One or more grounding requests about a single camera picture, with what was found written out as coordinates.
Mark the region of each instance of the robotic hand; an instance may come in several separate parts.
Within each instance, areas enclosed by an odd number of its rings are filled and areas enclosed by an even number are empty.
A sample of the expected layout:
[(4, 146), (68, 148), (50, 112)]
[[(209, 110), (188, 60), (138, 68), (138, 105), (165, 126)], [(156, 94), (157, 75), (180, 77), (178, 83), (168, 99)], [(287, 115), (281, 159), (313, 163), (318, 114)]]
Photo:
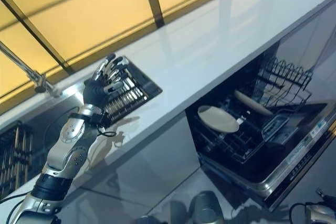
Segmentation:
[(34, 189), (27, 194), (11, 223), (60, 223), (60, 212), (72, 180), (88, 156), (99, 127), (110, 126), (103, 108), (108, 96), (123, 87), (128, 60), (111, 54), (101, 63), (83, 91), (84, 105), (69, 116)]

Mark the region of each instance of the dish rack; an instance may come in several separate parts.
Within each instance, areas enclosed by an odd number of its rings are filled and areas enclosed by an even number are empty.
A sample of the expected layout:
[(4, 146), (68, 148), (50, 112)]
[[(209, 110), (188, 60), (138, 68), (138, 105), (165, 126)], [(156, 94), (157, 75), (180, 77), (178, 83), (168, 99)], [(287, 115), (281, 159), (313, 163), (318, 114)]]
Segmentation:
[(272, 58), (261, 64), (255, 80), (239, 90), (275, 113), (283, 106), (286, 112), (281, 113), (295, 113), (311, 96), (306, 87), (312, 74), (310, 70), (304, 71), (302, 67)]
[(0, 132), (0, 199), (28, 181), (33, 131), (15, 122)]
[(130, 60), (125, 69), (127, 77), (122, 80), (124, 86), (108, 97), (104, 110), (108, 114), (106, 122), (109, 127), (145, 104), (158, 94), (162, 89), (147, 77)]
[(304, 71), (302, 67), (295, 67), (284, 60), (272, 58), (263, 62), (257, 78), (238, 90), (269, 109), (273, 116), (254, 112), (230, 94), (214, 105), (243, 123), (235, 133), (220, 133), (194, 115), (193, 130), (203, 143), (203, 150), (211, 152), (214, 147), (219, 147), (226, 156), (244, 164), (266, 142), (284, 145), (298, 130), (286, 124), (290, 115), (303, 107), (311, 96), (306, 90), (311, 78), (311, 71)]

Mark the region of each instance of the dishwasher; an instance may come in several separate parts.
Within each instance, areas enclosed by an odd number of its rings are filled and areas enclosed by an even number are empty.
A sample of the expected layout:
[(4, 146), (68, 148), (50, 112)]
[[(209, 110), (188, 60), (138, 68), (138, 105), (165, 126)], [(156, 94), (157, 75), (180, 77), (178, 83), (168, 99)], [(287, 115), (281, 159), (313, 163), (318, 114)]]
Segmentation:
[[(186, 115), (201, 164), (273, 211), (334, 138), (336, 102), (311, 99), (312, 78), (270, 48), (192, 104)], [(239, 129), (205, 124), (202, 106), (229, 113)]]

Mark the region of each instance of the countertop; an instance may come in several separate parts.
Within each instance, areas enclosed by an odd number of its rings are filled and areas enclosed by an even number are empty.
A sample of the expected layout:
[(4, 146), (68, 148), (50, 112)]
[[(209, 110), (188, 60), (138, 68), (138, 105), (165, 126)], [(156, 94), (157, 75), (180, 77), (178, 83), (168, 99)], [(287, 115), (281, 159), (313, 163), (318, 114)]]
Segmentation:
[[(105, 150), (105, 162), (114, 162), (331, 1), (212, 0), (119, 50), (117, 54), (128, 56), (163, 92), (128, 116), (139, 117), (137, 120), (118, 126), (123, 148)], [(65, 79), (58, 87), (83, 80), (97, 64)], [(0, 116), (0, 122), (10, 123), (47, 100), (50, 97), (46, 94), (36, 95)], [(90, 153), (98, 153), (103, 144), (104, 139), (96, 141)], [(71, 191), (99, 170), (89, 168), (84, 165)], [(35, 181), (14, 194), (31, 190)], [(0, 205), (1, 213), (9, 212), (19, 200)]]

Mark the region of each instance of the chrome faucet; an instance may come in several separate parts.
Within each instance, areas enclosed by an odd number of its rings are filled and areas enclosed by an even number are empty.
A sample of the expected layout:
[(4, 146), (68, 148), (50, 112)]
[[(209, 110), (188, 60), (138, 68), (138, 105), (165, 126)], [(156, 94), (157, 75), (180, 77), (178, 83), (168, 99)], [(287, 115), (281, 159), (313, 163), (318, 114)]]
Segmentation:
[(62, 92), (58, 90), (54, 85), (47, 81), (45, 73), (40, 74), (36, 70), (31, 69), (25, 64), (19, 57), (17, 57), (8, 47), (6, 47), (0, 41), (0, 50), (7, 56), (12, 62), (14, 62), (19, 68), (21, 68), (28, 76), (28, 78), (35, 85), (35, 92), (44, 93), (48, 92), (53, 97), (59, 97)]

